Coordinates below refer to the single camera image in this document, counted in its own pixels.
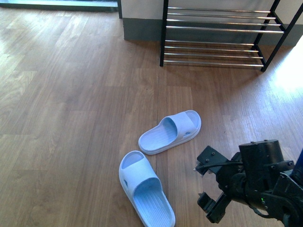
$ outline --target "gray baseboard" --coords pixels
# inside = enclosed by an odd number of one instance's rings
[[[162,20],[123,18],[124,38],[125,40],[159,41],[161,38],[161,24]],[[196,26],[196,24],[191,23],[187,26]],[[295,25],[284,41],[283,45],[295,46],[302,35],[303,25]],[[222,32],[175,29],[168,33],[167,39],[204,42],[251,43],[255,40],[256,36],[257,33],[225,32],[224,35],[222,35]],[[282,35],[263,34],[260,44],[276,45],[281,36]]]

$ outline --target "black metal frame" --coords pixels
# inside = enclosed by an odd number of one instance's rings
[[[274,56],[277,54],[278,50],[280,49],[280,47],[282,46],[283,42],[285,41],[285,39],[287,38],[287,36],[289,35],[290,31],[292,30],[292,28],[294,27],[295,23],[297,22],[298,18],[300,17],[300,15],[303,12],[303,3],[300,6],[300,8],[298,9],[297,13],[295,14],[295,16],[293,17],[292,21],[290,22],[290,24],[288,25],[288,27],[285,27],[285,25],[283,24],[283,22],[281,21],[281,19],[278,17],[278,15],[276,14],[275,10],[278,7],[280,3],[280,0],[275,0],[267,17],[275,17],[275,22],[277,25],[280,25],[279,28],[280,30],[283,32],[282,37],[280,38],[279,42],[277,43],[277,45],[275,46],[273,52],[271,53],[270,57],[268,58],[268,60],[265,59],[265,57],[262,54],[262,51],[259,47],[259,42],[263,36],[263,33],[260,33],[260,31],[262,32],[266,32],[266,28],[267,26],[262,26],[261,29],[259,30],[259,33],[252,45],[251,50],[256,50],[258,51],[258,56],[261,57],[260,61],[262,62],[262,65],[250,65],[250,66],[261,66],[261,71],[265,72],[266,69],[268,68],[268,66],[270,65],[270,63],[272,62]],[[161,41],[160,41],[160,66],[164,65],[164,55],[165,55],[165,44],[166,44],[166,34],[167,34],[167,20],[168,20],[168,8],[169,8],[169,0],[164,0],[164,4],[163,4],[163,21],[162,21],[162,30],[161,30]],[[265,19],[264,21],[264,25],[269,23],[269,19]],[[183,61],[167,61],[167,62],[175,62],[175,63],[185,63]],[[221,65],[242,65],[245,66],[245,64],[221,64]]]

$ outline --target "metal shoe rack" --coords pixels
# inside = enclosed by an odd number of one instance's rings
[[[279,2],[280,0],[275,0],[269,11],[250,11],[171,7],[169,0],[164,0],[160,66],[168,63],[260,67],[264,72],[303,12],[302,3],[286,27],[275,12]],[[248,33],[255,34],[256,38],[254,42],[248,44],[167,39],[169,33],[174,31],[182,31],[184,34],[189,31],[208,31],[218,33],[221,37],[224,37],[226,33]],[[282,35],[267,60],[259,47],[263,34]]]

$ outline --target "slipper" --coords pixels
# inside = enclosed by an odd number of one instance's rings
[[[140,151],[129,152],[119,168],[120,183],[146,227],[173,227],[175,214],[161,181]]]
[[[201,118],[196,111],[187,110],[163,118],[160,123],[139,138],[141,151],[158,154],[193,139],[200,131]]]

